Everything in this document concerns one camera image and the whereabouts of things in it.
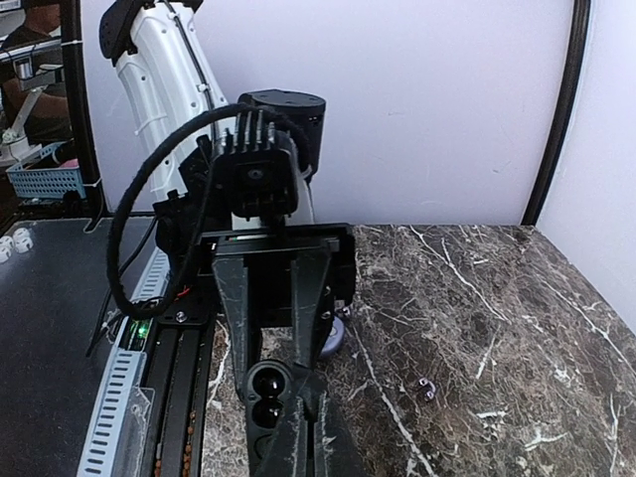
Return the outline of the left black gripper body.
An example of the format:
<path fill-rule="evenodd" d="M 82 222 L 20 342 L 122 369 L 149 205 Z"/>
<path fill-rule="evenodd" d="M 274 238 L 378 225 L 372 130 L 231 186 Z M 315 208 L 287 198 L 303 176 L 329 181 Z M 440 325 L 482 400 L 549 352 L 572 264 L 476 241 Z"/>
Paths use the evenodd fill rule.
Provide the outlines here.
<path fill-rule="evenodd" d="M 291 263 L 300 251 L 324 249 L 331 255 L 325 293 L 331 314 L 352 304 L 356 291 L 356 240 L 347 224 L 292 226 L 280 234 L 265 229 L 198 234 L 186 275 L 165 307 L 153 305 L 157 317 L 174 318 L 197 297 L 210 298 L 222 308 L 213 262 L 238 256 L 249 268 L 250 311 L 260 328 L 291 327 Z"/>

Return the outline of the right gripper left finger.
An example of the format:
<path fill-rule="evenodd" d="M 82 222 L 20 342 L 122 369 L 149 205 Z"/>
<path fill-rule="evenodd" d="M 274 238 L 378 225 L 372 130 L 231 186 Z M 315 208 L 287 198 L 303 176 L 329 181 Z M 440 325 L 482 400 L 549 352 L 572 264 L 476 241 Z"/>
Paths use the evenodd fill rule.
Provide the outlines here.
<path fill-rule="evenodd" d="M 304 367 L 291 369 L 290 396 L 282 416 L 268 438 L 265 453 L 254 476 L 322 476 L 319 421 L 322 417 L 323 383 Z"/>

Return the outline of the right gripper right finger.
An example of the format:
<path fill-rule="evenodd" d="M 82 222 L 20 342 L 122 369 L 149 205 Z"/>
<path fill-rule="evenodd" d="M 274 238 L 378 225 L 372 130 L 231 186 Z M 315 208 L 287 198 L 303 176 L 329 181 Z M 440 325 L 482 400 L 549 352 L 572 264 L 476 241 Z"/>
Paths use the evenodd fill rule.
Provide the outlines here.
<path fill-rule="evenodd" d="M 327 393 L 318 400 L 312 444 L 314 476 L 368 476 L 343 413 Z"/>

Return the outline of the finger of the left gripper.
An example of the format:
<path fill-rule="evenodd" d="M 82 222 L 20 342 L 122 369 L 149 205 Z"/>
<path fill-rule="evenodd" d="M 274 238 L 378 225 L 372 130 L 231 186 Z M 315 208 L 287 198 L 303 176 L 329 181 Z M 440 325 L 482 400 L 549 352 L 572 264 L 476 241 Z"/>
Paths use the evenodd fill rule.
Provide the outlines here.
<path fill-rule="evenodd" d="M 235 389 L 245 402 L 245 380 L 259 361 L 262 343 L 260 327 L 250 311 L 249 268 L 238 256 L 217 257 L 213 262 L 217 289 L 230 331 Z"/>
<path fill-rule="evenodd" d="M 291 263 L 294 363 L 314 368 L 332 327 L 325 293 L 331 255 L 324 249 L 300 251 Z"/>

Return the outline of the black earbud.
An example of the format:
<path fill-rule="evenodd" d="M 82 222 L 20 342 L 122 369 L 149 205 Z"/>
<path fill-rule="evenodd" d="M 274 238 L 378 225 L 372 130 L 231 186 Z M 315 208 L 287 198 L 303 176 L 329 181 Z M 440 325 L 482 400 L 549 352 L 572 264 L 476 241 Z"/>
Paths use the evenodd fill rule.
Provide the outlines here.
<path fill-rule="evenodd" d="M 275 368 L 261 368 L 253 377 L 252 387 L 262 398 L 277 398 L 286 387 L 286 378 Z"/>
<path fill-rule="evenodd" d="M 284 405 L 277 399 L 261 399 L 252 409 L 252 421 L 259 427 L 273 429 L 281 416 Z"/>

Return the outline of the purple charging case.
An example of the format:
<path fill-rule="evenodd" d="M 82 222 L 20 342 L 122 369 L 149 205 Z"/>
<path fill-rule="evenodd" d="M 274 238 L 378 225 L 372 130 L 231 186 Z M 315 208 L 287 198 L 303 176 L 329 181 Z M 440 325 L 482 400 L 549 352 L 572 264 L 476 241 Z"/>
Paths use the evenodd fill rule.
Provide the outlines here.
<path fill-rule="evenodd" d="M 344 337 L 344 322 L 339 317 L 335 317 L 332 323 L 331 331 L 329 332 L 329 335 L 327 336 L 327 339 L 319 354 L 319 359 L 327 360 L 328 358 L 336 354 L 342 347 Z"/>

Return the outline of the black earbud charging case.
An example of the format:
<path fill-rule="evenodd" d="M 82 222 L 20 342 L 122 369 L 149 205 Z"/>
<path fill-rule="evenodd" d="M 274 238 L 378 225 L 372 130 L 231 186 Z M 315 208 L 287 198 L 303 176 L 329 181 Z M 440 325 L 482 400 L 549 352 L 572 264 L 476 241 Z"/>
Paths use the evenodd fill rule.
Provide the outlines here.
<path fill-rule="evenodd" d="M 296 421 L 283 417 L 284 408 L 296 394 L 294 382 L 305 368 L 278 360 L 254 364 L 243 382 L 244 415 L 248 468 L 251 476 L 272 451 L 273 461 L 266 465 L 264 476 L 311 476 L 311 454 L 307 451 L 304 415 Z"/>

